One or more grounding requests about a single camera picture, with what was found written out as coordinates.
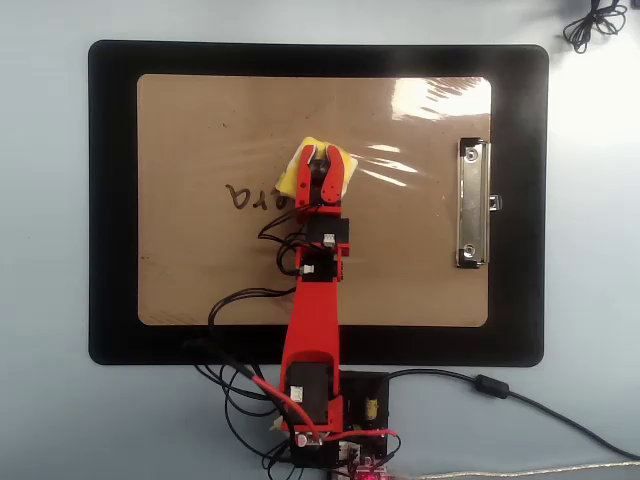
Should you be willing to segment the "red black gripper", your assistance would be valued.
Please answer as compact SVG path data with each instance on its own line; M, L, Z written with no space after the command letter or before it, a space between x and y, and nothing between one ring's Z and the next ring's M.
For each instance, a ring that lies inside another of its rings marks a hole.
M328 168L321 187L321 200L315 198L312 166L317 161L317 146L305 145L300 153L296 180L296 220L302 226L302 240L329 248L341 256L350 254L350 223L340 203L345 176L344 158L337 146L325 150Z

